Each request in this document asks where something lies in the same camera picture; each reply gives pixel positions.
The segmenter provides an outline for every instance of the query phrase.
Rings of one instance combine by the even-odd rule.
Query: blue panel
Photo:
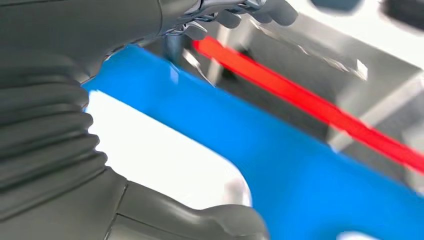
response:
[[[141,48],[117,53],[84,87],[235,164],[274,240],[334,240],[343,231],[424,240],[424,199],[415,192]]]

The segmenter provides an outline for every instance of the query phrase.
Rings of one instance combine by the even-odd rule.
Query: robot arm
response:
[[[126,44],[267,2],[0,0],[0,239],[267,239],[252,208],[190,209],[106,167],[80,87]]]

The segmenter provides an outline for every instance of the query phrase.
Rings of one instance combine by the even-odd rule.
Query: red bar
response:
[[[345,131],[358,142],[367,145],[389,159],[424,174],[424,155],[365,125],[314,93],[252,59],[223,47],[212,37],[208,36],[204,40],[197,41],[194,46],[201,54],[215,59],[233,73],[286,100],[318,120]]]

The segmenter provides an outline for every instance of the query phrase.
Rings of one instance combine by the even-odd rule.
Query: red stripe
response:
[[[195,42],[194,47],[201,54],[215,59],[246,80],[297,106],[320,121],[345,131],[358,142],[424,174],[424,155],[365,125],[287,78],[232,49],[223,47],[212,37]]]

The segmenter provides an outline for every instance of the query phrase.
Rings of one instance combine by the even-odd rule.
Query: white surface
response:
[[[203,145],[102,92],[90,93],[87,112],[94,118],[89,131],[101,140],[96,149],[128,180],[194,209],[251,204],[238,169]]]
[[[360,232],[344,232],[337,237],[337,240],[378,240]]]
[[[324,13],[309,0],[287,0],[300,13],[346,35],[424,68],[424,32],[388,19],[379,12],[378,0],[362,0],[351,15]]]

